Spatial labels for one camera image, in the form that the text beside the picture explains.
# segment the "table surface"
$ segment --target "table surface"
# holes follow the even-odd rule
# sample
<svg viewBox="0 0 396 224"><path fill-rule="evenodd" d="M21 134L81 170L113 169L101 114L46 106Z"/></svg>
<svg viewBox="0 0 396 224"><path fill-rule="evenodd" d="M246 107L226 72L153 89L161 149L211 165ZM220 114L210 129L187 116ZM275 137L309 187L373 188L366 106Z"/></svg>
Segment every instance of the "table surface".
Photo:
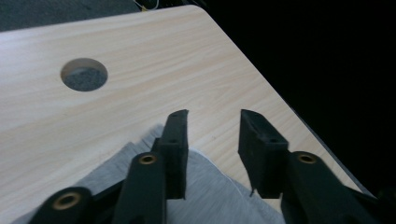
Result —
<svg viewBox="0 0 396 224"><path fill-rule="evenodd" d="M190 147L250 188L237 154L241 109L263 114L290 151L320 156L359 190L210 16L195 6L0 33L0 220L9 223L188 109ZM61 69L91 58L96 91L73 91ZM265 200L279 210L279 200Z"/></svg>

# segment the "floor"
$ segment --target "floor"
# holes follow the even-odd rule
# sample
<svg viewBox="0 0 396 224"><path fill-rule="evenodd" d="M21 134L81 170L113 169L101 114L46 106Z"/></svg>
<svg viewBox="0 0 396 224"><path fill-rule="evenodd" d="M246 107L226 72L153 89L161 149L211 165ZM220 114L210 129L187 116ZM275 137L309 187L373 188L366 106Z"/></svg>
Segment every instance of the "floor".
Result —
<svg viewBox="0 0 396 224"><path fill-rule="evenodd" d="M364 187L376 195L396 186L394 4L163 0L159 8L178 4L205 9ZM6 0L0 32L141 9L126 0Z"/></svg>

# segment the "light wood grain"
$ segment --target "light wood grain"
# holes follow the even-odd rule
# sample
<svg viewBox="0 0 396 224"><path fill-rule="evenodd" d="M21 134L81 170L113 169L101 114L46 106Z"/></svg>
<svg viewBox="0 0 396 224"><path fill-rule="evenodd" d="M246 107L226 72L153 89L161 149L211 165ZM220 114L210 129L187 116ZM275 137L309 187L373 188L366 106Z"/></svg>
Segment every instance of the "light wood grain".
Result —
<svg viewBox="0 0 396 224"><path fill-rule="evenodd" d="M9 223L81 179L179 109L189 143L249 188L237 154L240 110L263 114L290 151L319 155L358 189L232 40L200 8L173 7L0 34L0 220ZM96 91L62 67L105 65ZM279 210L278 200L268 200Z"/></svg>

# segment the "wooden table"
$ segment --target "wooden table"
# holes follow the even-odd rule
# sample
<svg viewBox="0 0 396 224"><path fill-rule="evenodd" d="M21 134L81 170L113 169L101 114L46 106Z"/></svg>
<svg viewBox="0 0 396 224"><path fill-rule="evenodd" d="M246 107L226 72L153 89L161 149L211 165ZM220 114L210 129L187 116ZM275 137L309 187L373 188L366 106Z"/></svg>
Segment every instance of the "wooden table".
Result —
<svg viewBox="0 0 396 224"><path fill-rule="evenodd" d="M172 7L0 34L0 220L9 223L138 142L179 109L190 147L250 188L237 154L240 111L267 117L290 151L339 164L202 9ZM108 72L96 91L73 91L63 66L91 58ZM279 209L278 200L266 200Z"/></svg>

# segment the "cloth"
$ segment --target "cloth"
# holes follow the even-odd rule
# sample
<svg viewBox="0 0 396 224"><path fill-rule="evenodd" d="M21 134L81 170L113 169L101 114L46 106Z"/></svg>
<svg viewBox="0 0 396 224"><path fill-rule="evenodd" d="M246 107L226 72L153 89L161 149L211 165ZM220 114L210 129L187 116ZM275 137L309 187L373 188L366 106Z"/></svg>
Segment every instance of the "cloth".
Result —
<svg viewBox="0 0 396 224"><path fill-rule="evenodd" d="M120 152L79 180L74 186L97 194L125 178L134 156L151 150L163 127L150 131L138 144L128 143ZM250 189L223 174L202 152L190 148L186 200L167 200L169 224L284 224L283 216ZM25 224L35 210L16 219Z"/></svg>

